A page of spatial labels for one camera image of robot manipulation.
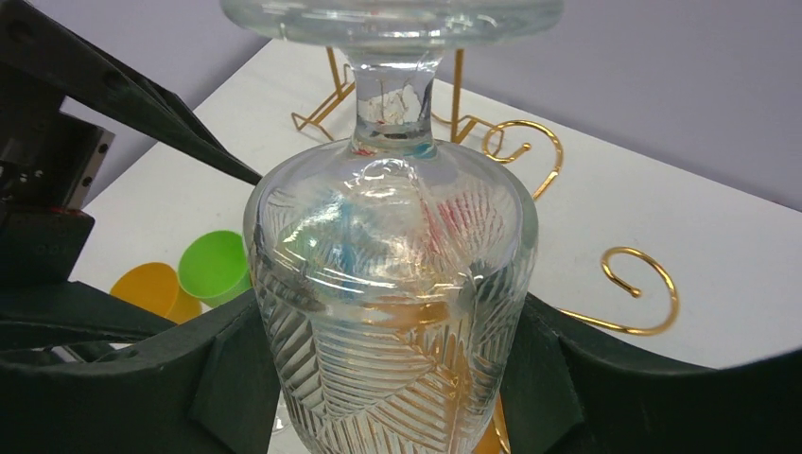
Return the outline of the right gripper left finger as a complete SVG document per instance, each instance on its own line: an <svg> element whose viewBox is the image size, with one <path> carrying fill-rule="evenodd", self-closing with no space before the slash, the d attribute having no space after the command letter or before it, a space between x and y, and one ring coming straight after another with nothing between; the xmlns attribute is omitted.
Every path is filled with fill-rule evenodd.
<svg viewBox="0 0 802 454"><path fill-rule="evenodd" d="M103 342L94 361L1 361L5 453L265 453L280 387L252 291L181 324L81 282L1 293L1 352Z"/></svg>

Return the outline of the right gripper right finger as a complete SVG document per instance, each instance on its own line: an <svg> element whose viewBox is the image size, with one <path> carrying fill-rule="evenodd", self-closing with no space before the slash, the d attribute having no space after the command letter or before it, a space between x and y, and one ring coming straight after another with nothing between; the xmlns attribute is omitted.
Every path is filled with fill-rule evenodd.
<svg viewBox="0 0 802 454"><path fill-rule="evenodd" d="M515 453L797 453L801 354L716 370L526 298L501 385Z"/></svg>

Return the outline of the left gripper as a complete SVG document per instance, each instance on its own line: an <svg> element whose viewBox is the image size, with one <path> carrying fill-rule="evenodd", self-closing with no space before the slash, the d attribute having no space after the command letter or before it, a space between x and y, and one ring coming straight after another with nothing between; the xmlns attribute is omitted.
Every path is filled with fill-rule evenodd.
<svg viewBox="0 0 802 454"><path fill-rule="evenodd" d="M1 3L1 286L58 284L95 225L81 207L114 135L65 96L244 183L261 175L174 93L27 1Z"/></svg>

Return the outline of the clear patterned wine glass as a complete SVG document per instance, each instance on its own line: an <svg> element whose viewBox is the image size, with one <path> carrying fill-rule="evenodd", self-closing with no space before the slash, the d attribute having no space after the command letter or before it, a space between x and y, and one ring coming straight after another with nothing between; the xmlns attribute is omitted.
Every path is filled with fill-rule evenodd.
<svg viewBox="0 0 802 454"><path fill-rule="evenodd" d="M507 168L432 132L452 49L553 27L560 1L225 1L235 24L332 46L355 79L350 137L285 160L243 235L292 426L312 453L469 453L490 423L538 219ZM362 101L403 89L391 125Z"/></svg>

